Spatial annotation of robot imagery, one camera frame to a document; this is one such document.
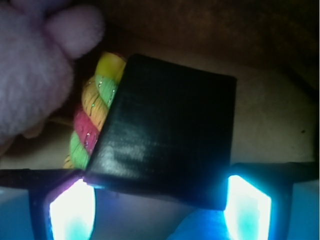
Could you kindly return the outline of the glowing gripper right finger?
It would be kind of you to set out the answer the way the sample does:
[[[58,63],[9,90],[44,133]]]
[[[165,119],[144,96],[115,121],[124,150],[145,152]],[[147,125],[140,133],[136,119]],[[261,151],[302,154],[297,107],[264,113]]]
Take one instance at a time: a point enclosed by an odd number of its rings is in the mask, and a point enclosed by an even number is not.
[[[233,240],[317,239],[317,163],[236,163],[224,219]]]

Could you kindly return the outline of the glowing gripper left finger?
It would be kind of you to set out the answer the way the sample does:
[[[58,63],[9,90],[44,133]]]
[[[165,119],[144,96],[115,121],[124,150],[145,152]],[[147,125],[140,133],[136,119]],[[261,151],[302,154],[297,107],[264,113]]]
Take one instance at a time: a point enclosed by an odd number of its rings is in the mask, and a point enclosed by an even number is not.
[[[96,193],[81,170],[2,169],[2,240],[88,240],[96,216]]]

